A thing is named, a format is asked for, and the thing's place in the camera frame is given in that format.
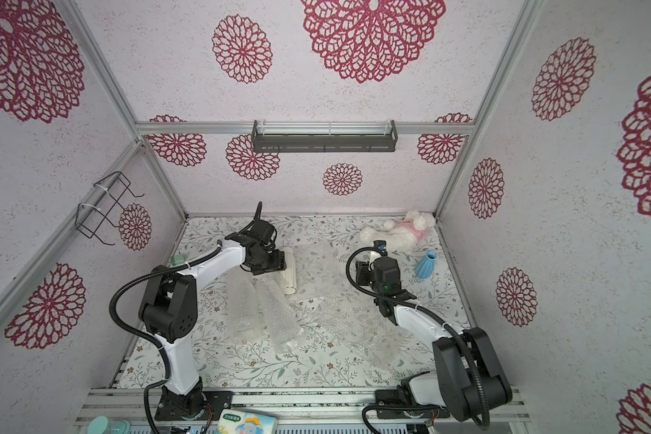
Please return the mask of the white cream vase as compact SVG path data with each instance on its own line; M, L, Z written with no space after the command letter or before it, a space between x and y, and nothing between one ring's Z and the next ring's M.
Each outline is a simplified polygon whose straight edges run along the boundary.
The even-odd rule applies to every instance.
M285 269L280 271L280 287L285 295L293 295L298 288L294 251L291 247L284 247L282 252L285 256Z

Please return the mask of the blue vase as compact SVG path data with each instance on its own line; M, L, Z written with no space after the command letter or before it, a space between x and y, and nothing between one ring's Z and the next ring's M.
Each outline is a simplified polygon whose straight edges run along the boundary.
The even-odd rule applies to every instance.
M436 260L438 258L435 251L428 251L424 257L420 259L415 268L415 276L419 280L426 280L430 278L435 271Z

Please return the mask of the bubble wrap around vase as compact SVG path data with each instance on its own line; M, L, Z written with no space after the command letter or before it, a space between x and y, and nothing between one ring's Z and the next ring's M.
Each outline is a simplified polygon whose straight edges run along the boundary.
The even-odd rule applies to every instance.
M370 298L342 282L308 280L289 294L268 276L254 284L268 336L280 353L313 346L342 350L385 369L405 343L405 334L379 316Z

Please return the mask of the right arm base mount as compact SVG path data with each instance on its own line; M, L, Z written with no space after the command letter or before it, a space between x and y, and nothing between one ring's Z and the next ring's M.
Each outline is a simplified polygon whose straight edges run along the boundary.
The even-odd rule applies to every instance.
M392 389L379 389L374 392L376 416L382 420L393 419L448 419L450 412L446 407L433 404L419 404L405 392Z

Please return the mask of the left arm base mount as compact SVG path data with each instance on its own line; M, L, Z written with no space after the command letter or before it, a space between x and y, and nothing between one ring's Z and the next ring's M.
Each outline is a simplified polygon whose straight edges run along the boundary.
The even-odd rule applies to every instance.
M231 408L234 393L204 391L202 386L199 380L186 395L163 386L155 421L218 421L222 412Z

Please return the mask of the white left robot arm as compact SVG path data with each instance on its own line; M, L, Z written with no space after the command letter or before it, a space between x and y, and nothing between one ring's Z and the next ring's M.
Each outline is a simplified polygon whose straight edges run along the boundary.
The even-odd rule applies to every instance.
M274 225L256 215L240 231L219 240L208 253L175 267L157 266L123 285L111 297L108 313L114 324L153 345L162 359L163 379L143 390L151 428L156 426L149 402L153 388L162 390L159 416L195 420L206 407L203 380L195 367L190 337L199 315L198 289L236 268L254 276L285 271L285 253L276 247L276 240ZM140 284L146 285L139 306L143 329L125 322L118 312L122 296Z

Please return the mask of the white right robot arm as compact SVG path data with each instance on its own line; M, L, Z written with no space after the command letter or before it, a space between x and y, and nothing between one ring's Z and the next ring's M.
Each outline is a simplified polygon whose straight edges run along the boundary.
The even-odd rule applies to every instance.
M365 406L361 417L366 428L378 432L369 421L370 412L408 412L473 421L477 428L489 430L491 410L511 403L513 391L488 333L480 327L459 332L424 307L403 288L399 264L383 241L352 252L345 276L357 291L374 299L384 318L426 345L435 363L432 371L401 381L393 401Z

